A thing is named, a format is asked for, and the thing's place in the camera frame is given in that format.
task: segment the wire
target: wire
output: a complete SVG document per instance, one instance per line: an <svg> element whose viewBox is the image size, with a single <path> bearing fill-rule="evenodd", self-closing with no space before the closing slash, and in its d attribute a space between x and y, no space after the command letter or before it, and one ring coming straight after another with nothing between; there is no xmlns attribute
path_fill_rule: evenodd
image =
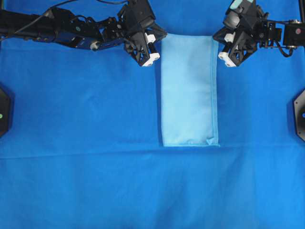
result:
<svg viewBox="0 0 305 229"><path fill-rule="evenodd" d="M88 24L88 18L86 18L85 16L83 15L76 15L74 18L72 18L70 21L74 21L78 18L84 18L85 19L85 22Z"/></svg>
<svg viewBox="0 0 305 229"><path fill-rule="evenodd" d="M0 42L6 40L6 39L8 39L8 38L13 37L13 36L16 35L17 33L19 33L19 32L21 32L21 31L27 29L28 27L34 25L34 24L35 24L36 22L38 22L40 19L42 19L43 17L45 17L45 16L48 14L48 12L49 12L50 10L52 10L52 9L58 7L58 6L62 6L62 5L64 5L64 4L67 4L67 3L70 3L70 2L74 2L74 1L79 1L79 0L67 0L67 1L63 1L63 2L60 2L60 3L56 4L56 5L54 5L54 6L49 7L41 16L39 16L38 18L36 18L36 19L35 19L34 21L32 21L31 23L29 23L29 24L27 24L26 26L22 27L21 29L15 31L12 35L7 35L6 37L1 38L1 39L0 39ZM112 4L112 5L124 4L124 3L126 3L126 2L129 2L129 0L124 0L124 1L102 1L102 0L97 0L97 1L102 2L102 3L106 3L106 4Z"/></svg>
<svg viewBox="0 0 305 229"><path fill-rule="evenodd" d="M111 4L111 5L120 5L120 4L124 4L129 2L129 0L125 0L125 1L103 1L103 0L97 0L101 3L106 3L106 4Z"/></svg>
<svg viewBox="0 0 305 229"><path fill-rule="evenodd" d="M292 48L289 49L289 54L285 53L284 50L282 49L280 43L278 41L275 41L278 49L280 50L281 54L284 56L284 57L291 57L292 54L294 53L294 50Z"/></svg>

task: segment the blue table cloth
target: blue table cloth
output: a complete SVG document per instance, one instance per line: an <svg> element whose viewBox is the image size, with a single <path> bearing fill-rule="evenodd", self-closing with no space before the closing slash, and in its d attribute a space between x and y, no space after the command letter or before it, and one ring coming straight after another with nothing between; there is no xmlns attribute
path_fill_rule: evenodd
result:
<svg viewBox="0 0 305 229"><path fill-rule="evenodd" d="M6 9L39 14L57 2ZM182 35L212 35L230 3L151 1L158 23ZM299 18L296 0L258 4L273 20ZM102 20L120 6L66 8ZM304 228L305 144L292 105L304 62L303 48L290 59L259 50L239 68L219 61L221 146L165 149L160 61L140 68L119 47L3 42L0 83L18 109L0 139L0 228Z"/></svg>

